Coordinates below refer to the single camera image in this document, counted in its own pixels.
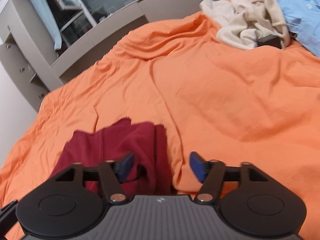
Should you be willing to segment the dark red shirt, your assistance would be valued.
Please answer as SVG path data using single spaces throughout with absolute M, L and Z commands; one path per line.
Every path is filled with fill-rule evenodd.
M 167 156 L 167 135 L 163 125 L 151 122 L 132 124 L 122 118 L 95 133 L 75 131 L 55 165 L 56 175 L 73 163 L 98 166 L 106 160 L 119 160 L 134 154 L 134 165 L 121 187 L 128 196 L 169 195 L 172 172 Z

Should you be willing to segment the orange bed cover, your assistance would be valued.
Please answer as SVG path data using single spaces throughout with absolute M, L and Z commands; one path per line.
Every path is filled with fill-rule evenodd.
M 239 50 L 220 43 L 218 29 L 200 12 L 145 24 L 49 93 L 1 168 L 1 204 L 44 182 L 74 131 L 128 117 L 165 126 L 179 193 L 200 188 L 191 151 L 249 161 L 304 200 L 300 234 L 319 239 L 319 58 L 296 41 Z

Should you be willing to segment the cream white garment pile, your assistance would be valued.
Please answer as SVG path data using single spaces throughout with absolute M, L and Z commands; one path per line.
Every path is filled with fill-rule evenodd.
M 204 0 L 202 12 L 220 25 L 216 38 L 235 48 L 250 50 L 258 40 L 273 35 L 280 48 L 290 43 L 289 30 L 276 0 Z

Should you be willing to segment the window with dark glass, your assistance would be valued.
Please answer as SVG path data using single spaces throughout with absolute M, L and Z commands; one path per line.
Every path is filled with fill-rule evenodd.
M 136 0 L 47 0 L 62 37 L 61 55 L 98 23 Z

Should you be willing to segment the light blue garment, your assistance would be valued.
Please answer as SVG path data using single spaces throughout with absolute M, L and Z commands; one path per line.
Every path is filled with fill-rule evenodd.
M 308 51 L 319 57 L 319 0 L 276 0 L 289 32 Z

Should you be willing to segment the left light blue curtain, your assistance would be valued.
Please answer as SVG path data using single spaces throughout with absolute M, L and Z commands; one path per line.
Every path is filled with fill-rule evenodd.
M 54 50 L 62 48 L 62 37 L 47 0 L 29 0 L 54 42 Z

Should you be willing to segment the grey wall cabinet unit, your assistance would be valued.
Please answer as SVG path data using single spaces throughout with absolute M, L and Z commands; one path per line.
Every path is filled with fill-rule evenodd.
M 183 18 L 202 0 L 1 0 L 1 63 L 38 110 L 44 96 L 131 29 Z

